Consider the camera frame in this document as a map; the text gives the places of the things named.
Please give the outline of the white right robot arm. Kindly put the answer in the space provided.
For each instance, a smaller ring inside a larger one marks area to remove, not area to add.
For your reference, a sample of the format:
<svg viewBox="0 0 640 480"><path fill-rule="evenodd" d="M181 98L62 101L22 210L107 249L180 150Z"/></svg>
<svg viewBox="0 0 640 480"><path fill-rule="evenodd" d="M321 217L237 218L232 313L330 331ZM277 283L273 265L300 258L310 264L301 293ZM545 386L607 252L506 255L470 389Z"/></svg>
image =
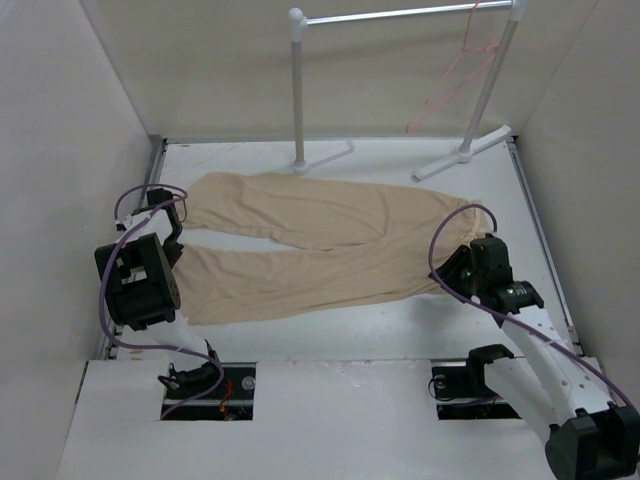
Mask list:
<svg viewBox="0 0 640 480"><path fill-rule="evenodd" d="M514 279L501 239L486 235L458 247L430 276L488 312L522 354L501 344L471 350L465 395L504 400L536 433L557 479L636 473L638 411L617 405L602 374L563 344L534 286Z"/></svg>

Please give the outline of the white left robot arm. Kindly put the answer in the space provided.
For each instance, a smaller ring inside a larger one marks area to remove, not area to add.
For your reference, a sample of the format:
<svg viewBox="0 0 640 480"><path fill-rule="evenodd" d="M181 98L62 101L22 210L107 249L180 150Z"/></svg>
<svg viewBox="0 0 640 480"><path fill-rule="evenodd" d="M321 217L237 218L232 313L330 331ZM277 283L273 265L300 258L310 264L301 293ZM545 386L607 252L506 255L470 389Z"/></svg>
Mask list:
<svg viewBox="0 0 640 480"><path fill-rule="evenodd" d="M132 350L166 351L178 363L183 356L201 362L171 365L159 381L181 401L214 398L224 387L224 370L210 343L195 334L180 312L181 295L173 267L184 246L180 243L179 209L186 208L187 192L152 183L121 194L114 206L116 243L99 247L94 258L100 277L99 321L117 346ZM151 339L136 346L118 340L109 325L127 327Z"/></svg>

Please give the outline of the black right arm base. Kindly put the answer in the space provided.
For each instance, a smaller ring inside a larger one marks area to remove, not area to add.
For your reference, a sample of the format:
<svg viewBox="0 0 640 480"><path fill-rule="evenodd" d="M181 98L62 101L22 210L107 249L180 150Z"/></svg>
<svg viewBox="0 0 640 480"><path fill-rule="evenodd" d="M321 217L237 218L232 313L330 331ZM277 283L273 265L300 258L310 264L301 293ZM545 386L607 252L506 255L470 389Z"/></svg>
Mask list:
<svg viewBox="0 0 640 480"><path fill-rule="evenodd" d="M516 411L485 384L484 367L503 358L514 359L504 345L469 351L464 360L436 361L431 366L428 392L442 421L519 419Z"/></svg>

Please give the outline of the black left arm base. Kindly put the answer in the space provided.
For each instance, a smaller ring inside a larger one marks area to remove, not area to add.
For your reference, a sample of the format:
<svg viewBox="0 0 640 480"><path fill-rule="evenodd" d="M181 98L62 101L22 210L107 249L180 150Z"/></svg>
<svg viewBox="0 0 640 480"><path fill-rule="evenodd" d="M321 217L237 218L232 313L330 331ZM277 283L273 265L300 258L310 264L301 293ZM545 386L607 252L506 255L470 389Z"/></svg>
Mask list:
<svg viewBox="0 0 640 480"><path fill-rule="evenodd" d="M204 363L192 370L176 370L158 377L164 387L163 421L251 421L254 414L257 365L224 363L219 370Z"/></svg>

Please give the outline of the beige drawstring trousers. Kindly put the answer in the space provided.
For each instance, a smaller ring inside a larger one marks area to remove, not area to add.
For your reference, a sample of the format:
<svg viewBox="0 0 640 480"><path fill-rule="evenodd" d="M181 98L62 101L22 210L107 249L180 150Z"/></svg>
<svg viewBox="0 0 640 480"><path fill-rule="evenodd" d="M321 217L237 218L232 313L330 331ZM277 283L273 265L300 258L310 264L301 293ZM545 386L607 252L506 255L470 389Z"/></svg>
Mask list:
<svg viewBox="0 0 640 480"><path fill-rule="evenodd" d="M274 251L186 244L173 272L193 325L268 321L439 291L430 278L489 231L463 198L286 174L209 173L188 191L188 230L267 239Z"/></svg>

